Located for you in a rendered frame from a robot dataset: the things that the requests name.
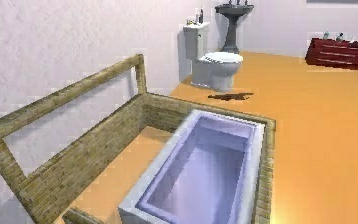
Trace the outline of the dark brown flat floor object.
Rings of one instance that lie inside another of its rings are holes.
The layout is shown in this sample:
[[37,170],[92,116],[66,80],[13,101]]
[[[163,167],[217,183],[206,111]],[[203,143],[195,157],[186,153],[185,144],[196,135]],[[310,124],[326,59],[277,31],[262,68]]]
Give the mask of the dark brown flat floor object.
[[246,100],[249,99],[249,97],[252,95],[254,95],[254,93],[227,93],[227,94],[209,95],[208,98],[219,99],[224,101]]

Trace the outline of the tan brick tub surround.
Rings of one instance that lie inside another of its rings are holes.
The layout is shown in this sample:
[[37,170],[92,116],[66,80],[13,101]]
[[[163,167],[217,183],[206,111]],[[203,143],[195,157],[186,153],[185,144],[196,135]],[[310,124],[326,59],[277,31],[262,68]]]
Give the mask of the tan brick tub surround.
[[[137,94],[30,174],[25,174],[5,137],[75,98],[133,69]],[[147,127],[174,134],[192,110],[202,110],[265,126],[252,224],[270,224],[274,120],[148,92],[144,58],[136,54],[0,118],[0,174],[34,224],[104,224],[73,201]]]

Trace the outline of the white toilet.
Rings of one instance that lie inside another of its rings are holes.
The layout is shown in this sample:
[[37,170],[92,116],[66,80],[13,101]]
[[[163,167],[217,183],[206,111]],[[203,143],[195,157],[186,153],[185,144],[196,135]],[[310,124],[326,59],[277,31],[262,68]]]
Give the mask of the white toilet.
[[191,61],[191,84],[217,92],[233,87],[234,75],[243,62],[239,54],[208,51],[209,22],[192,23],[183,27],[186,58]]

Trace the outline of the white bathtub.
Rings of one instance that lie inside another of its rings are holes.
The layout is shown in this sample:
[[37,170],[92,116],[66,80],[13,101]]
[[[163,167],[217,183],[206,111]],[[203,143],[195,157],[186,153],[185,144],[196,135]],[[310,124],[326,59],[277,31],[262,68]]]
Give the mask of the white bathtub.
[[265,126],[192,110],[118,206],[123,224],[252,224]]

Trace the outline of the dark red chest of drawers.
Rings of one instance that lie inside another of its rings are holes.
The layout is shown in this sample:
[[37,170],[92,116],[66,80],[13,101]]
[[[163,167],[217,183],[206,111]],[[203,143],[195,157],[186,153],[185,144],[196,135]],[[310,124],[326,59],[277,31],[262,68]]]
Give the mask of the dark red chest of drawers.
[[313,38],[305,60],[308,65],[358,70],[358,41]]

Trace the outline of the dark grey pedestal sink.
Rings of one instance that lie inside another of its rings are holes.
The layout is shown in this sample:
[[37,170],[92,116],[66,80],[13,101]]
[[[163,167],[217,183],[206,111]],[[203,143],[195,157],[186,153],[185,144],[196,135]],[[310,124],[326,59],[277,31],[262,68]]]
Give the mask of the dark grey pedestal sink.
[[241,3],[241,0],[236,0],[235,4],[232,3],[232,0],[229,0],[228,3],[215,7],[216,12],[226,17],[229,21],[225,43],[221,49],[222,52],[239,53],[236,45],[238,20],[240,17],[251,13],[253,9],[254,5],[249,4],[248,0],[245,0],[244,3]]

